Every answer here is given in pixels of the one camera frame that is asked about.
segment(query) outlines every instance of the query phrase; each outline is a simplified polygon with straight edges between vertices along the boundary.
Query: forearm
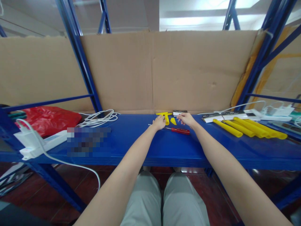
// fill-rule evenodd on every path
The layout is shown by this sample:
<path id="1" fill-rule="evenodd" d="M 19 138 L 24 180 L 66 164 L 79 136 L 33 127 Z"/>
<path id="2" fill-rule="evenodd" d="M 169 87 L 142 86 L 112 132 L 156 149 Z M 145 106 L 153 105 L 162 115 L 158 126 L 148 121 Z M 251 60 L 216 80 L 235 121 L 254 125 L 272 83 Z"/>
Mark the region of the forearm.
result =
<path id="1" fill-rule="evenodd" d="M 193 129 L 245 225 L 291 225 L 224 146 L 199 124 Z"/>
<path id="2" fill-rule="evenodd" d="M 150 126 L 135 141 L 78 219 L 77 225 L 120 225 L 156 131 Z"/>

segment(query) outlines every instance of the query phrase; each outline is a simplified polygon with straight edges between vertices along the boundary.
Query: person's left hand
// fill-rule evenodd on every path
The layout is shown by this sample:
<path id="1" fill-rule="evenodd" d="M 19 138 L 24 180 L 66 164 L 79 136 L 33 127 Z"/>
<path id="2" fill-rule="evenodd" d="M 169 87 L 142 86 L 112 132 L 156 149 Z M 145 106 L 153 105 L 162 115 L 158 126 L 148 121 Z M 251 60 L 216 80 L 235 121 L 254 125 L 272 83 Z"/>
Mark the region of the person's left hand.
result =
<path id="1" fill-rule="evenodd" d="M 153 124 L 151 126 L 158 131 L 165 127 L 165 122 L 165 117 L 163 115 L 159 115 L 155 120 L 153 120 Z"/>

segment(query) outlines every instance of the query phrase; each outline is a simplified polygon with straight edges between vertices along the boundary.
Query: screwdriver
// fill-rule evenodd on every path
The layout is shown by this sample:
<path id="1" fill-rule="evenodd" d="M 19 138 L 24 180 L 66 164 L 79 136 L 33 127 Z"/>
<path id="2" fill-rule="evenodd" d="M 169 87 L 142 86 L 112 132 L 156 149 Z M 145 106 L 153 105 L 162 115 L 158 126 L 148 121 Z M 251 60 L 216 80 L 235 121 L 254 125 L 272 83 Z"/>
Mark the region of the screwdriver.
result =
<path id="1" fill-rule="evenodd" d="M 170 130 L 172 130 L 172 132 L 177 132 L 177 133 L 186 134 L 186 135 L 190 134 L 189 130 L 184 130 L 184 129 L 168 128 L 168 127 L 164 127 L 163 129 L 170 129 Z"/>

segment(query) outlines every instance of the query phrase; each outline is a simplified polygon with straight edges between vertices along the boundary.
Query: ceiling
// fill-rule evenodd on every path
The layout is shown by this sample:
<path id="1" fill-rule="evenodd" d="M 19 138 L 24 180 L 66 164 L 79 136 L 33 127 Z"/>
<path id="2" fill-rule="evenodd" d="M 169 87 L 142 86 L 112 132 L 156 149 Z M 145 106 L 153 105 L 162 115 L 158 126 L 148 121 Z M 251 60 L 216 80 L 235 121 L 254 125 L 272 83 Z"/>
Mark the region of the ceiling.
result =
<path id="1" fill-rule="evenodd" d="M 261 28 L 265 14 L 272 0 L 237 0 L 236 9 L 242 30 Z M 98 0 L 73 0 L 83 34 L 95 34 L 101 18 Z M 56 35 L 47 30 L 54 29 L 64 34 L 55 0 L 2 0 L 3 5 L 12 8 L 11 14 L 22 14 L 49 29 L 31 31 L 41 35 Z M 113 33 L 141 30 L 221 30 L 229 0 L 107 0 L 109 19 Z M 28 29 L 25 19 L 22 25 Z M 301 20 L 301 0 L 293 10 L 289 23 L 299 24 Z"/>

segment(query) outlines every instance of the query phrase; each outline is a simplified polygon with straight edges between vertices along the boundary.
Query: beige pants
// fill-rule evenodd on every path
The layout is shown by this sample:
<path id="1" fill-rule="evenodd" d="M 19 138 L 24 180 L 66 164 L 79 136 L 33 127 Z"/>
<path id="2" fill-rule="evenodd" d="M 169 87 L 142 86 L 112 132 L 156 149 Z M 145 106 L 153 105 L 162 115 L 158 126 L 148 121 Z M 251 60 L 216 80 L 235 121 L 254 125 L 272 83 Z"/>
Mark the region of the beige pants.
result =
<path id="1" fill-rule="evenodd" d="M 146 171 L 137 177 L 121 223 L 125 225 L 210 225 L 206 205 L 183 173 L 173 173 L 161 193 L 155 177 Z"/>

